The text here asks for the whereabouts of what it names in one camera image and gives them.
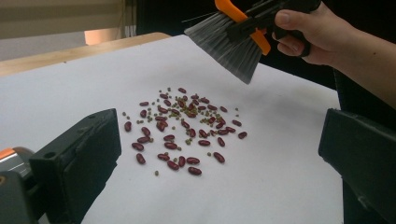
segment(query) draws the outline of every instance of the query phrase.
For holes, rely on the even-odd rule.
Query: table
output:
[[[211,104],[229,109],[222,116],[242,121],[244,140],[224,136],[226,147],[184,144],[180,124],[172,120],[179,155],[201,159],[201,176],[186,168],[175,172],[156,155],[165,152],[164,133],[153,124],[122,127],[140,119],[142,101],[156,103],[159,91],[174,97],[183,87]],[[83,223],[341,223],[342,180],[318,156],[321,128],[335,91],[259,64],[246,85],[218,65],[186,36],[118,49],[0,77],[0,147],[39,150],[91,113],[116,108],[122,155],[118,167]],[[202,127],[199,120],[189,120]],[[131,143],[150,127],[147,164],[135,161]],[[219,151],[219,164],[207,152]]]

